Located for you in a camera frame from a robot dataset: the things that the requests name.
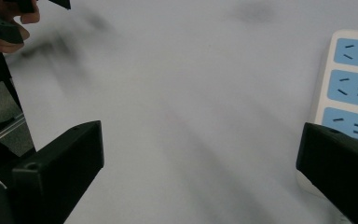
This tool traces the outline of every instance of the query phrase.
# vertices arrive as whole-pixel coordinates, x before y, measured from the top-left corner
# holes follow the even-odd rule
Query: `outlet socket holes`
[[[340,38],[337,41],[334,61],[358,66],[358,39]]]
[[[332,100],[358,105],[358,73],[333,70],[327,95]]]
[[[358,114],[327,107],[322,125],[338,130],[358,140]]]

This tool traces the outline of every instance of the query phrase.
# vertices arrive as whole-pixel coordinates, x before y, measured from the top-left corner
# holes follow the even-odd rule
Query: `white desk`
[[[105,167],[66,223],[333,223],[297,186],[296,155],[319,62],[332,33],[358,29],[358,1],[72,4],[40,1],[24,50],[64,27],[76,60],[10,66],[37,148],[103,123]],[[81,7],[109,30],[64,19]]]

